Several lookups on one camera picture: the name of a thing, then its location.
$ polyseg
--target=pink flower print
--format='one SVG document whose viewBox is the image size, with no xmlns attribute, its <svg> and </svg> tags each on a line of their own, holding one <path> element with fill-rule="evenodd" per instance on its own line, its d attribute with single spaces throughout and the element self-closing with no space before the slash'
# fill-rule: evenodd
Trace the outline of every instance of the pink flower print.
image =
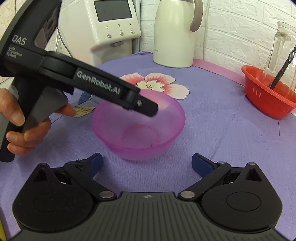
<svg viewBox="0 0 296 241">
<path fill-rule="evenodd" d="M 183 85 L 172 84 L 176 79 L 161 73 L 150 73 L 146 77 L 138 73 L 127 74 L 121 79 L 139 87 L 140 89 L 150 89 L 163 92 L 175 99 L 185 99 L 190 91 Z"/>
</svg>

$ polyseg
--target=white kettle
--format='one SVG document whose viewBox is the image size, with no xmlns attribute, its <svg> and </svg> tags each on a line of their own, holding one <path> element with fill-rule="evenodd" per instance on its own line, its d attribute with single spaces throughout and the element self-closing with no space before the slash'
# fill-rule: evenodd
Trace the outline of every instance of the white kettle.
<svg viewBox="0 0 296 241">
<path fill-rule="evenodd" d="M 190 67 L 193 63 L 196 31 L 203 14 L 202 0 L 160 0 L 154 23 L 155 63 Z"/>
</svg>

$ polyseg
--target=metal rivet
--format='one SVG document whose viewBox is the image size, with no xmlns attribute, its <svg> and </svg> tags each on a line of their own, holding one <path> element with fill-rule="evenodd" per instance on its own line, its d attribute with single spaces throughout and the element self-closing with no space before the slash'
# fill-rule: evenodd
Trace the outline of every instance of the metal rivet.
<svg viewBox="0 0 296 241">
<path fill-rule="evenodd" d="M 189 199 L 189 198 L 193 198 L 195 196 L 195 193 L 191 191 L 183 191 L 180 193 L 180 196 L 183 198 Z"/>
<path fill-rule="evenodd" d="M 114 196 L 114 193 L 111 191 L 103 191 L 100 193 L 100 197 L 105 199 L 112 198 L 113 196 Z"/>
</svg>

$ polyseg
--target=finger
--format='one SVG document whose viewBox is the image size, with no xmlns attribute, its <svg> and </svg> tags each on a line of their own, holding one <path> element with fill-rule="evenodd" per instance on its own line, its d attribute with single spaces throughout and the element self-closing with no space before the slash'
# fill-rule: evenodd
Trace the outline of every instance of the finger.
<svg viewBox="0 0 296 241">
<path fill-rule="evenodd" d="M 16 126 L 22 126 L 25 123 L 24 113 L 17 99 L 7 89 L 0 89 L 0 113 L 3 113 Z"/>
<path fill-rule="evenodd" d="M 24 140 L 26 142 L 42 140 L 51 127 L 51 121 L 47 118 L 45 121 L 39 123 L 36 127 L 25 131 Z"/>
<path fill-rule="evenodd" d="M 15 155 L 18 155 L 18 156 L 28 155 L 28 154 L 32 153 L 35 150 L 34 147 L 26 148 L 26 147 L 17 146 L 17 145 L 12 144 L 12 143 L 9 143 L 7 145 L 7 149 L 11 153 L 13 153 Z"/>
<path fill-rule="evenodd" d="M 39 140 L 34 140 L 34 141 L 25 141 L 24 139 L 24 133 L 19 133 L 19 132 L 14 132 L 14 131 L 10 131 L 6 134 L 6 138 L 7 140 L 16 145 L 16 146 L 21 146 L 21 147 L 35 147 L 37 145 L 39 145 L 42 141 L 43 138 L 39 139 Z"/>
<path fill-rule="evenodd" d="M 67 116 L 75 116 L 76 115 L 76 110 L 72 105 L 67 103 L 62 108 L 58 109 L 56 111 L 56 113 L 60 113 L 60 114 L 67 115 Z"/>
</svg>

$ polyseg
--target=purple tablecloth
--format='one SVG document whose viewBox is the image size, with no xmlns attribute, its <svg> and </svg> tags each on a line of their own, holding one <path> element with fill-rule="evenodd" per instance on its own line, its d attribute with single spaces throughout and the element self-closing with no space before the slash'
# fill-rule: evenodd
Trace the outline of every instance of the purple tablecloth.
<svg viewBox="0 0 296 241">
<path fill-rule="evenodd" d="M 200 177 L 191 168 L 191 157 L 200 153 L 207 158 L 244 167 L 256 162 L 283 202 L 277 230 L 289 239 L 296 236 L 296 117 L 269 118 L 246 98 L 244 88 L 219 75 L 197 67 L 173 69 L 159 66 L 148 53 L 113 60 L 102 66 L 116 76 L 162 73 L 186 86 L 190 94 L 179 100 L 186 113 L 183 132 L 164 155 L 149 161 L 124 161 L 112 154 L 91 128 L 92 113 L 80 118 L 53 114 L 52 128 L 36 151 L 0 163 L 0 219 L 7 236 L 19 228 L 12 214 L 12 203 L 38 163 L 61 167 L 72 160 L 87 158 L 95 152 L 104 156 L 104 166 L 95 180 L 120 191 L 174 191 L 178 193 Z M 77 105 L 82 91 L 76 90 L 69 102 Z M 80 106 L 96 107 L 100 100 L 91 97 Z"/>
</svg>

